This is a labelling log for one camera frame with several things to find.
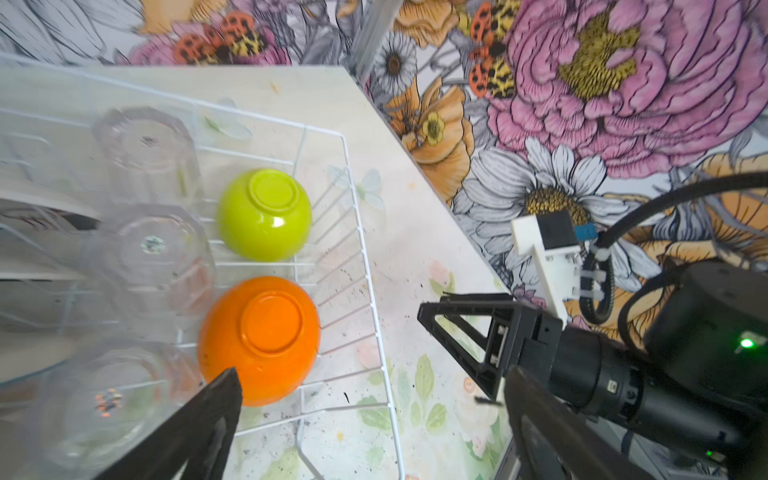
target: white daisy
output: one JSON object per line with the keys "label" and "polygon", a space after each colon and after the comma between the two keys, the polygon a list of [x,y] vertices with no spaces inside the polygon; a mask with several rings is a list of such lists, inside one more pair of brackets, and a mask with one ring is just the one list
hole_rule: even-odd
{"label": "white daisy", "polygon": [[[527,260],[511,251],[513,218],[566,210],[575,226],[596,223],[609,227],[640,205],[595,194],[606,175],[600,157],[576,162],[570,148],[561,145],[550,152],[533,137],[525,141],[525,147],[528,161],[498,148],[479,152],[472,159],[472,177],[464,180],[463,192],[453,201],[459,223],[480,239],[489,257],[505,256],[508,270]],[[643,225],[660,218],[662,215],[652,217]],[[616,286],[628,292],[640,289],[637,276],[649,278],[661,272],[640,247],[624,239],[611,248],[611,254]]]}
{"label": "white daisy", "polygon": [[393,97],[406,91],[416,75],[413,38],[391,31],[373,62],[373,74],[379,86]]}

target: dish rack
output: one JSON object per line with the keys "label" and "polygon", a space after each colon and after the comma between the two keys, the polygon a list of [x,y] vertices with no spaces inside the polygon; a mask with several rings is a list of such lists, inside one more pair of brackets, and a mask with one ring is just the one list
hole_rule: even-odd
{"label": "dish rack", "polygon": [[[363,469],[375,478],[366,453],[377,449],[383,458],[397,459],[379,473],[397,472],[403,480],[398,419],[344,135],[10,54],[0,53],[0,71],[0,188],[12,180],[17,198],[37,199],[23,211],[0,212],[0,280],[15,280],[3,282],[0,326],[88,338],[123,331],[83,272],[82,245],[93,230],[80,230],[62,211],[96,219],[109,214],[100,209],[109,192],[91,134],[98,118],[113,108],[140,106],[178,115],[194,139],[204,182],[206,200],[194,216],[214,255],[217,296],[248,278],[282,276],[313,298],[322,328],[319,355],[304,384],[271,406],[243,407],[225,478],[259,478],[282,468],[274,463],[283,460],[297,478],[348,478]],[[253,137],[228,137],[211,126],[214,121],[237,122]],[[290,261],[246,260],[217,234],[216,199],[239,173],[262,167],[291,174],[312,200],[310,238]],[[331,176],[339,168],[345,178]],[[42,195],[36,187],[43,187]],[[180,331],[175,344],[194,356],[195,342]],[[366,352],[377,353],[380,365],[362,362],[361,368]],[[54,371],[34,380],[43,383]],[[0,412],[23,410],[36,391],[19,398],[2,387],[7,385],[0,384]],[[360,428],[371,419],[378,428]],[[344,452],[350,444],[356,448]],[[294,455],[302,462],[291,463]]]}

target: green bowl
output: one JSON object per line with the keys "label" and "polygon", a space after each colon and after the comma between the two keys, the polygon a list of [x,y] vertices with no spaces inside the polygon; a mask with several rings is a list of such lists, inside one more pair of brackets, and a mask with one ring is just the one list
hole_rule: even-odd
{"label": "green bowl", "polygon": [[278,262],[298,253],[310,235],[312,206],[303,187],[278,170],[252,170],[219,203],[219,234],[235,253]]}

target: clear drinking glass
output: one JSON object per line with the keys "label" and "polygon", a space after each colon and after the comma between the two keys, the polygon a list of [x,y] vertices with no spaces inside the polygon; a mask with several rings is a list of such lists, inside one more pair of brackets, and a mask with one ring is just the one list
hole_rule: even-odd
{"label": "clear drinking glass", "polygon": [[203,227],[181,207],[135,205],[103,222],[88,259],[128,327],[174,341],[196,329],[214,299],[214,261]]}
{"label": "clear drinking glass", "polygon": [[203,197],[192,137],[178,118],[154,108],[112,110],[93,135],[119,205],[179,205],[195,213]]}
{"label": "clear drinking glass", "polygon": [[200,388],[175,346],[113,339],[53,369],[23,428],[41,478],[91,478],[128,453]]}

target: orange flower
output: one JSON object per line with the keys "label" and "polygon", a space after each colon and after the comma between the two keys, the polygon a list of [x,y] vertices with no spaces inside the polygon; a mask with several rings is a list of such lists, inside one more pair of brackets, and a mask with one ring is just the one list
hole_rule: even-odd
{"label": "orange flower", "polygon": [[[768,170],[768,154],[759,157],[744,158],[731,167],[727,154],[717,154],[704,160],[691,181],[710,177],[728,177],[734,174]],[[669,241],[653,240],[651,228],[638,228],[627,235],[627,240],[637,243],[645,253],[655,259],[659,265],[668,268],[683,263],[697,262],[712,258],[720,258],[735,266],[748,268],[752,262],[768,261],[768,238],[761,237],[758,232],[768,232],[768,205],[760,198],[768,196],[768,189],[755,189],[741,192],[729,192],[719,196],[720,208],[724,216],[730,217],[725,221],[712,204],[706,208],[714,232],[714,240]],[[723,254],[723,247],[729,247],[730,252]],[[674,288],[656,290],[640,299],[630,310],[630,334],[635,343],[641,345],[642,336],[656,319],[656,315],[667,303]],[[632,297],[632,293],[616,289],[614,292],[614,309],[611,317],[602,326],[592,326],[594,331],[602,332],[608,337],[621,341],[616,327],[616,319],[624,304]],[[571,316],[581,315],[578,300],[566,302],[566,309]]]}
{"label": "orange flower", "polygon": [[454,4],[463,3],[464,0],[405,0],[393,28],[412,37],[421,48],[439,47],[458,24]]}
{"label": "orange flower", "polygon": [[389,125],[400,137],[429,183],[450,204],[469,173],[469,156],[475,151],[472,124],[464,118],[464,92],[450,87],[441,94],[436,78],[419,99],[414,79],[406,92],[387,105]]}

